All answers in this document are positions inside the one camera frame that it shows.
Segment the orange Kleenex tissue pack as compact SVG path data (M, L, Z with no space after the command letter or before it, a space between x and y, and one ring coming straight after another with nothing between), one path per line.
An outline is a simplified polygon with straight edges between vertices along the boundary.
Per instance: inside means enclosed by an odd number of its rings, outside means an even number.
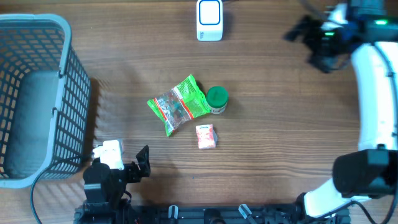
M218 137L212 124L196 126L195 131L198 138L199 149L211 149L216 147Z

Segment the green lid jar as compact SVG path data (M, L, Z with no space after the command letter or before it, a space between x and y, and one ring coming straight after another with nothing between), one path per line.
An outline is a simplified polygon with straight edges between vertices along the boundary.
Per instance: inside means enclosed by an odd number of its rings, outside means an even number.
M222 86L211 87L206 94L206 102L208 103L211 113L222 113L228 104L228 92Z

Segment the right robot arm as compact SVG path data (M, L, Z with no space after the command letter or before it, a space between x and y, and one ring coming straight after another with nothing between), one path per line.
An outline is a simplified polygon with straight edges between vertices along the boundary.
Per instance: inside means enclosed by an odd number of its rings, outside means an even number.
M321 12L308 10L285 38L302 37L310 64L324 73L341 70L346 54L358 87L358 150L338 157L331 178L299 199L301 219L324 220L351 205L390 195L397 206L397 18L384 1L346 1Z

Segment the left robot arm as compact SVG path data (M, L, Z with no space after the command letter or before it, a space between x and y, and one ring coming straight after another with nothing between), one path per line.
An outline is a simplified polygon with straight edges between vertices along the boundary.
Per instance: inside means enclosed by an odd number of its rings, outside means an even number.
M139 183L149 177L149 147L144 146L136 154L137 162L125 164L124 168L112 169L95 159L83 173L86 200L75 209L74 223L139 223L139 214L132 208L127 184Z

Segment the green Haribo candy bag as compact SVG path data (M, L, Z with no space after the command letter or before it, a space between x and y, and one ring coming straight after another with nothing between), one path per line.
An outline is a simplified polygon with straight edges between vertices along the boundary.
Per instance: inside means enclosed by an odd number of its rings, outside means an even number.
M166 136L187 121L210 113L205 94L193 75L162 95L148 100L147 105L163 122Z

